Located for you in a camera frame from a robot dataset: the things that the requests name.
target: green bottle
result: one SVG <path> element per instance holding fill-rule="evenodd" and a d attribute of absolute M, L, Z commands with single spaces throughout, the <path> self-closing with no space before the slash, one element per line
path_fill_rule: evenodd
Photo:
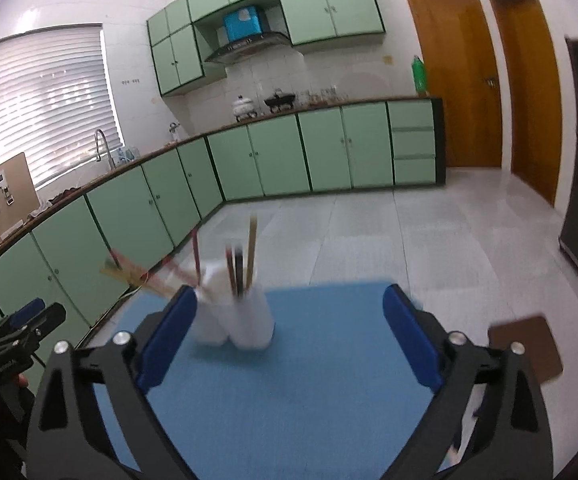
<path fill-rule="evenodd" d="M 416 85 L 416 92 L 419 94 L 427 93 L 427 70 L 425 69 L 425 64 L 418 56 L 413 57 L 413 63 L 411 64 L 413 69 L 413 81 Z"/>

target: white pen holder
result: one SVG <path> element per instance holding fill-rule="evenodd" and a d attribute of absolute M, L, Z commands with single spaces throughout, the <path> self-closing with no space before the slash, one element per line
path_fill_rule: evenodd
<path fill-rule="evenodd" d="M 274 319 L 265 293 L 256 283 L 256 272 L 249 290 L 236 298 L 231 293 L 226 264 L 210 262 L 195 295 L 198 307 L 191 333 L 198 342 L 221 345 L 229 337 L 242 350 L 269 346 L 274 335 Z"/>

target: brown door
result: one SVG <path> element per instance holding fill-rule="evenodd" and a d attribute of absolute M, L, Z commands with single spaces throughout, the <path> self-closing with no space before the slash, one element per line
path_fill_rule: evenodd
<path fill-rule="evenodd" d="M 551 205 L 556 198 L 562 108 L 553 42 L 537 0 L 491 0 L 511 86 L 511 169 Z"/>
<path fill-rule="evenodd" d="M 502 163 L 498 69 L 480 0 L 409 0 L 429 91 L 444 102 L 447 166 Z"/>

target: white horizontal blind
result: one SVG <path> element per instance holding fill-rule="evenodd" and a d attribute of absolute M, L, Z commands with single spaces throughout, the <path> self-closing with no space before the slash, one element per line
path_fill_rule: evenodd
<path fill-rule="evenodd" d="M 101 33 L 54 28 L 0 42 L 0 164 L 25 152 L 36 187 L 93 158 L 97 128 L 110 150 L 122 144 Z"/>

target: black range hood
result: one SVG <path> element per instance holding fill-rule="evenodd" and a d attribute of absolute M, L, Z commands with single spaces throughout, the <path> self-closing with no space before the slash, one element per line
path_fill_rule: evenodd
<path fill-rule="evenodd" d="M 229 65 L 258 54 L 258 52 L 270 46 L 279 44 L 291 45 L 291 41 L 283 33 L 274 30 L 258 32 L 221 46 L 205 61 Z"/>

